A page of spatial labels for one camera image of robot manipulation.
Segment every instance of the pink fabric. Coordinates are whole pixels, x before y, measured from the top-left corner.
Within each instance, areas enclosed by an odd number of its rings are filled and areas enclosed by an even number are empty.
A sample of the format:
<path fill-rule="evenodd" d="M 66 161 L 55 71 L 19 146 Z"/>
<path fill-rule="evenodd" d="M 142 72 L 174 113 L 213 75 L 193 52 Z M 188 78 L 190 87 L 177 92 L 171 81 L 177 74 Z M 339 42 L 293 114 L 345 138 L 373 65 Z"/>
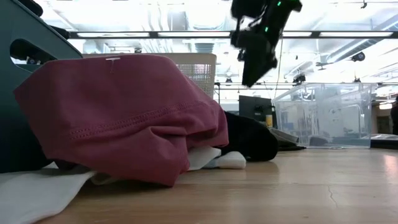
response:
<path fill-rule="evenodd" d="M 166 57 L 56 60 L 14 94 L 50 159 L 173 185 L 188 149 L 228 143 L 226 118 Z"/>

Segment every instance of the computer monitor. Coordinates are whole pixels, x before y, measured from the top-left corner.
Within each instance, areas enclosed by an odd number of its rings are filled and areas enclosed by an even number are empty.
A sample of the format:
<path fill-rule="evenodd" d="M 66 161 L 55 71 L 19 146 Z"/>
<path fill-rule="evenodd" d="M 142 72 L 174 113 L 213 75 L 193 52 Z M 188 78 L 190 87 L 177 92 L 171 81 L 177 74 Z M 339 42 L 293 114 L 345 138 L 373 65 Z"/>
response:
<path fill-rule="evenodd" d="M 256 96 L 239 96 L 239 115 L 265 123 L 266 115 L 272 115 L 272 125 L 276 127 L 275 112 L 271 99 Z"/>

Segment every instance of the clear plastic bin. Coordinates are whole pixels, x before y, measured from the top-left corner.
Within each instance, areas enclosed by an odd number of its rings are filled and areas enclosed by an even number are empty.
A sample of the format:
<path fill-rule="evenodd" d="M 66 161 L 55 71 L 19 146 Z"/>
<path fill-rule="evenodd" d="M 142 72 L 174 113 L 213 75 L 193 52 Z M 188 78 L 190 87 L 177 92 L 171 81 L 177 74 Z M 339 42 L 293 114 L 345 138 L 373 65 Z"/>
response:
<path fill-rule="evenodd" d="M 278 129 L 307 147 L 370 147 L 376 84 L 303 84 L 273 99 Z"/>

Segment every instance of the desk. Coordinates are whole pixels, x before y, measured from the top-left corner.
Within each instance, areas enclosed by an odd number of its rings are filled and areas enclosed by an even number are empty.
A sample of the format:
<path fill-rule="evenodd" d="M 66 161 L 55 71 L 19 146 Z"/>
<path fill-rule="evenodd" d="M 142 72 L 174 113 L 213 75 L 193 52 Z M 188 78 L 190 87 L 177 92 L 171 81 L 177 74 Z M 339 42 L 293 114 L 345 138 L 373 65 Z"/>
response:
<path fill-rule="evenodd" d="M 86 184 L 61 214 L 40 224 L 398 222 L 398 152 L 281 152 L 246 170 L 199 170 L 171 189 L 126 181 Z"/>

